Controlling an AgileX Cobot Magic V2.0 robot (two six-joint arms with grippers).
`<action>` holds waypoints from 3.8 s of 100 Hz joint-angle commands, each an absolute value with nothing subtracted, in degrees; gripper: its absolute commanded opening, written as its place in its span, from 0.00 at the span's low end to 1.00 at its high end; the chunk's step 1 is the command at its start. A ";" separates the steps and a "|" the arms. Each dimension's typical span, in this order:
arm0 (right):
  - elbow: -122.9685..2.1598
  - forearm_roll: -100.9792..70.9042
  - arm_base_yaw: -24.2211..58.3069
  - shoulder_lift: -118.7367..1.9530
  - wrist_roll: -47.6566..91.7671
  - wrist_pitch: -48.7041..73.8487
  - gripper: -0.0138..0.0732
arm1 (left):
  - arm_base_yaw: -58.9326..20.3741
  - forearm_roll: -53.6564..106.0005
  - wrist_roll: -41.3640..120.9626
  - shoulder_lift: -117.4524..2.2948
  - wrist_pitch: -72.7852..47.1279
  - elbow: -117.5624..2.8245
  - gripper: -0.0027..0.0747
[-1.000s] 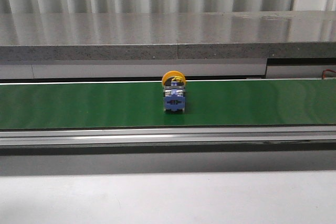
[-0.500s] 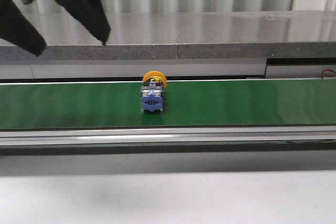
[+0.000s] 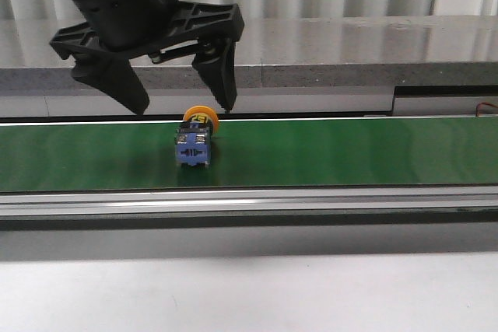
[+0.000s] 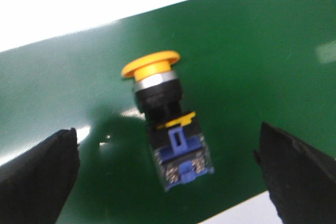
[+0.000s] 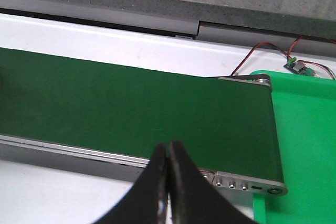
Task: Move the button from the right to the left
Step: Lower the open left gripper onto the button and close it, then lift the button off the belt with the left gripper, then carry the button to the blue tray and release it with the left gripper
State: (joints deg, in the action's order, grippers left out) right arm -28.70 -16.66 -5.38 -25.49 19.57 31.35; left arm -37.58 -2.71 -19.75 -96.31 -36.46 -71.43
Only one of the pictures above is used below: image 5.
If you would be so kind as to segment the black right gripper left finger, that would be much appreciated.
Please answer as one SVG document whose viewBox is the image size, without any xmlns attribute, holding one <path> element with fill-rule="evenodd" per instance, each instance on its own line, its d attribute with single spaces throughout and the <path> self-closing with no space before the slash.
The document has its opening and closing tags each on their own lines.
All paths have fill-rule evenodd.
<svg viewBox="0 0 336 224">
<path fill-rule="evenodd" d="M 122 199 L 95 223 L 166 223 L 166 147 L 158 144 Z"/>
</svg>

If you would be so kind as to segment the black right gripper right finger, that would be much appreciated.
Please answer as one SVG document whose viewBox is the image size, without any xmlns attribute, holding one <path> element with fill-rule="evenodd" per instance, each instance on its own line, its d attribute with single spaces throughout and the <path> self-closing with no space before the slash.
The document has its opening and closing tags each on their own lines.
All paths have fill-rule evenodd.
<svg viewBox="0 0 336 224">
<path fill-rule="evenodd" d="M 203 177 L 183 143 L 170 143 L 169 191 L 173 223 L 255 223 Z"/>
</svg>

